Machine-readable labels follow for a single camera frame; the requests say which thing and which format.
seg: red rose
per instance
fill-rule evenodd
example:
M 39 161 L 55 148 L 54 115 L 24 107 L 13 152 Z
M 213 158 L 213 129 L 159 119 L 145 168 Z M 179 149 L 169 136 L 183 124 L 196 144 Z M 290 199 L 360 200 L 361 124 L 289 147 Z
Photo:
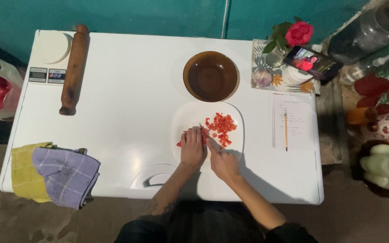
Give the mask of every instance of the red rose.
M 290 26 L 284 38 L 290 46 L 305 45 L 310 41 L 312 34 L 313 26 L 300 21 Z

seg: phone screen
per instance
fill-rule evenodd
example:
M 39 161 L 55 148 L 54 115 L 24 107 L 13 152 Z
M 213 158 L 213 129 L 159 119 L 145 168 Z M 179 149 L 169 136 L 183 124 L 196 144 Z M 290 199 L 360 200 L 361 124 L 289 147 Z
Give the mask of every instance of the phone screen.
M 342 63 L 322 53 L 298 45 L 289 52 L 283 62 L 320 79 L 336 75 L 337 71 L 343 67 Z

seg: pen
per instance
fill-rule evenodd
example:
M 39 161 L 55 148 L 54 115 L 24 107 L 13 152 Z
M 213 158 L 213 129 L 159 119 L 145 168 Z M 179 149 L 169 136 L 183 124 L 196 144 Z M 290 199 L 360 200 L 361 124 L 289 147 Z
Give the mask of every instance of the pen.
M 286 142 L 286 151 L 287 151 L 287 112 L 286 112 L 286 108 L 284 109 L 284 140 Z

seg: notebook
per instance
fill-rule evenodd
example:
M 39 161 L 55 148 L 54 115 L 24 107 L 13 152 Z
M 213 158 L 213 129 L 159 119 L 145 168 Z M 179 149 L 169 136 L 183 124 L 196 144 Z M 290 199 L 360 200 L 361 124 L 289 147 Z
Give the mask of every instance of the notebook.
M 285 150 L 284 109 L 287 113 L 288 151 L 314 150 L 312 98 L 273 94 L 273 147 Z

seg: wooden rolling pin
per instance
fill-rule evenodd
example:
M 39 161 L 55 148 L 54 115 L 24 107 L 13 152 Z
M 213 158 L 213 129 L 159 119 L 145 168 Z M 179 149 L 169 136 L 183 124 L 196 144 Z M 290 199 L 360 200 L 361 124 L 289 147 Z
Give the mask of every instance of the wooden rolling pin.
M 74 115 L 79 98 L 80 83 L 86 59 L 88 28 L 83 24 L 76 25 L 76 33 L 71 43 L 64 86 L 62 88 L 60 109 L 61 115 Z

